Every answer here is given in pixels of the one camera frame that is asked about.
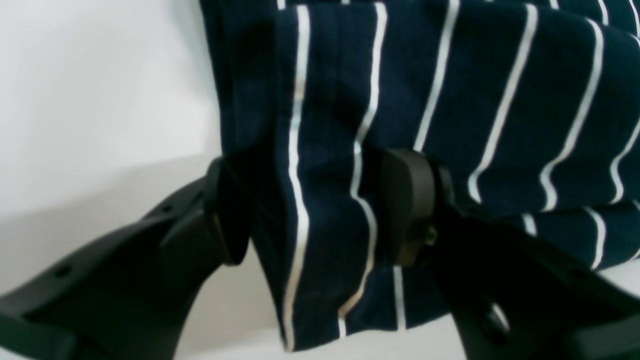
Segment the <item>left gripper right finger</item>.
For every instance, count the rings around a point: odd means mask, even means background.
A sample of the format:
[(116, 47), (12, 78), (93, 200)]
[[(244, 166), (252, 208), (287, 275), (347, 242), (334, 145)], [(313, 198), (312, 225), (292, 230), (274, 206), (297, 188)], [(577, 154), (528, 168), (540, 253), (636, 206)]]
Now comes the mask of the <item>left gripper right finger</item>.
[(448, 169), (384, 151), (388, 259), (430, 270), (469, 360), (637, 360), (639, 299), (545, 240), (454, 201)]

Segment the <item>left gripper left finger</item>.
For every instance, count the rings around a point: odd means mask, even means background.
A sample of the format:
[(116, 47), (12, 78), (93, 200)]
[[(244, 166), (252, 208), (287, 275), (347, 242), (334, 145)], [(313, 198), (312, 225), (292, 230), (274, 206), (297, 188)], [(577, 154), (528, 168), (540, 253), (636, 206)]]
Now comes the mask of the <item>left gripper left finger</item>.
[(32, 360), (172, 360), (203, 284), (244, 260), (251, 205), (218, 157), (138, 221), (2, 295), (2, 348)]

